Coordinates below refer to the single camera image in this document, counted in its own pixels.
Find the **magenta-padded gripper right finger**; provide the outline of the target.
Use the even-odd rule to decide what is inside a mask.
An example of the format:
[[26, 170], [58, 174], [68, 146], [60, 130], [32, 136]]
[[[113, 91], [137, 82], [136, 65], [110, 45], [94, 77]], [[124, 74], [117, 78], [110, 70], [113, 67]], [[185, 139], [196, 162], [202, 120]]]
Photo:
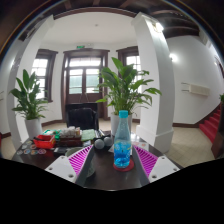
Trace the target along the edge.
[[157, 157], [136, 145], [132, 146], [132, 156], [142, 186], [179, 171], [165, 155]]

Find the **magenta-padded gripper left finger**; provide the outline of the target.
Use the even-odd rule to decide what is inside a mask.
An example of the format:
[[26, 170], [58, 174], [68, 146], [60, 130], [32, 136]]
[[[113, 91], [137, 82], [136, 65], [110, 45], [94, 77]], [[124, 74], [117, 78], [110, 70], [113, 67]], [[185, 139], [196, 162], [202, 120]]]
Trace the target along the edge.
[[69, 157], [58, 157], [46, 168], [46, 171], [83, 187], [93, 155], [93, 146], [89, 145]]

